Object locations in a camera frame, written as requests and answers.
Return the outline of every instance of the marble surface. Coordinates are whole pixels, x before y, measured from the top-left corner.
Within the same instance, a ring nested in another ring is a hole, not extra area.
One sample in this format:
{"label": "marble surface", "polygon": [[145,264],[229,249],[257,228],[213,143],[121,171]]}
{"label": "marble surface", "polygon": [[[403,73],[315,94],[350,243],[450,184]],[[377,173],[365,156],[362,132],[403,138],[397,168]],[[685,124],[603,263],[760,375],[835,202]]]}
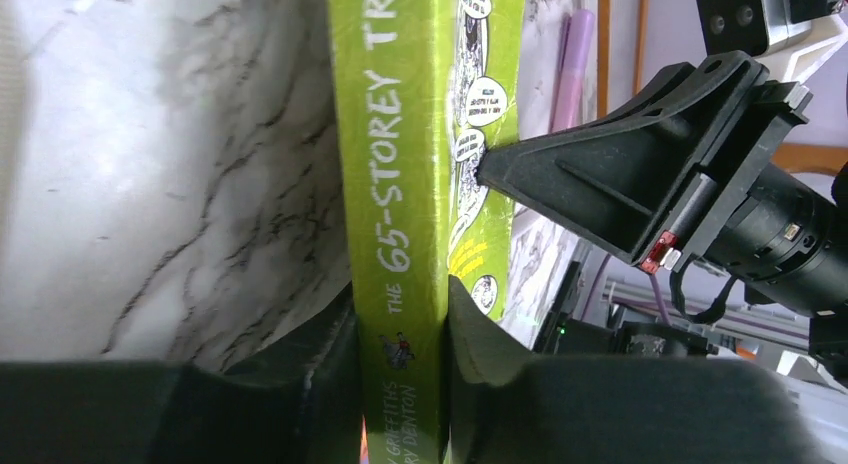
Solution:
{"label": "marble surface", "polygon": [[[11,2],[31,102],[0,359],[221,369],[346,284],[324,0]],[[525,137],[545,130],[546,43],[578,3],[528,0]],[[572,244],[544,220],[516,235],[503,324],[523,342]]]}

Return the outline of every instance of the red electronic component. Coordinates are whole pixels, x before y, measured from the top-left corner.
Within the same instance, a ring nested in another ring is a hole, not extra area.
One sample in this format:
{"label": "red electronic component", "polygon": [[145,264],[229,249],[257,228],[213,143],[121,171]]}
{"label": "red electronic component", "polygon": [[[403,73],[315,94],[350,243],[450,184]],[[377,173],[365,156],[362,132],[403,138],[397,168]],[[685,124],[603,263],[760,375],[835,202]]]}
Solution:
{"label": "red electronic component", "polygon": [[665,257],[666,253],[668,253],[675,244],[677,244],[677,236],[668,231],[663,231],[659,240],[657,240],[657,243],[654,244],[654,247],[651,249],[651,252],[648,253],[648,257],[639,264],[639,268],[648,274],[656,274],[660,269],[660,262],[662,262],[663,257]]}

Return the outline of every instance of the pink marker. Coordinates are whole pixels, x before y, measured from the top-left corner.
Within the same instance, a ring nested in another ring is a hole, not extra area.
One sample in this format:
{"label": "pink marker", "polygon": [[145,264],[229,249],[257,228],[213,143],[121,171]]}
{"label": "pink marker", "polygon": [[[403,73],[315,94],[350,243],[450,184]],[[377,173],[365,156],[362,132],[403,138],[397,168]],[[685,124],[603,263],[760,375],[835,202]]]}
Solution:
{"label": "pink marker", "polygon": [[595,32],[595,15],[589,11],[577,11],[568,19],[566,27],[565,50],[554,101],[552,132],[568,129],[577,122],[586,61]]}

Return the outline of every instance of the black cable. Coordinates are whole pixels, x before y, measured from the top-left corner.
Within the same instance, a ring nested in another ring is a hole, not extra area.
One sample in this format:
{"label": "black cable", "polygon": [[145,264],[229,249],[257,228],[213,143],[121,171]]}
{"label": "black cable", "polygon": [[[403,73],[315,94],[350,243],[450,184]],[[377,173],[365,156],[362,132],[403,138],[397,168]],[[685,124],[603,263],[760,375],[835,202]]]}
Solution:
{"label": "black cable", "polygon": [[686,261],[683,267],[680,268],[680,271],[672,272],[668,279],[669,287],[671,288],[671,305],[689,322],[695,324],[713,324],[724,317],[724,313],[727,311],[727,298],[730,297],[730,290],[736,284],[736,278],[731,276],[724,283],[724,287],[713,300],[709,309],[700,314],[688,314],[686,312],[686,296],[683,295],[683,276],[691,263],[691,260]]}

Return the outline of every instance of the book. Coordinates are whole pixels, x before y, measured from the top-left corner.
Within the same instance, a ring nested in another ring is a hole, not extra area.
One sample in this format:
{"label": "book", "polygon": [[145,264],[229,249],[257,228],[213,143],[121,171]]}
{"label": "book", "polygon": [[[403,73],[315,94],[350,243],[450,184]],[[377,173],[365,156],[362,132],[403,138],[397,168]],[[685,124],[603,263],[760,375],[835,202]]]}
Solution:
{"label": "book", "polygon": [[525,0],[329,0],[369,460],[447,452],[448,275],[499,319],[513,203],[477,185],[518,140]]}

